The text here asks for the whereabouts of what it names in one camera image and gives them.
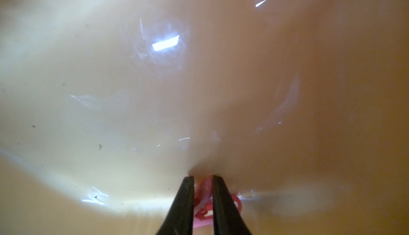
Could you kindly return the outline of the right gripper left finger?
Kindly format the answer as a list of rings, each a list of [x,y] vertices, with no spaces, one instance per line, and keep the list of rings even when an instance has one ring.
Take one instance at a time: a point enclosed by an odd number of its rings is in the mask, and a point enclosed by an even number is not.
[[[187,176],[183,179],[157,235],[192,235],[194,195],[194,177]]]

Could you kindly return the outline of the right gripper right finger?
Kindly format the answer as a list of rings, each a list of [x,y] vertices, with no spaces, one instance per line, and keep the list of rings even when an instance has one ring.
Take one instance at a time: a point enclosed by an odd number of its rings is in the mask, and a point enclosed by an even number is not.
[[[213,223],[215,235],[251,235],[221,176],[214,175]]]

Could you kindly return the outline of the yellow plastic storage box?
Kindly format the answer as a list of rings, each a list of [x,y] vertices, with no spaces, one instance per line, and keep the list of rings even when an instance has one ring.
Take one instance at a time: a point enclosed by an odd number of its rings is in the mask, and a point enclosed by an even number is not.
[[[409,0],[1,0],[1,234],[409,232]]]

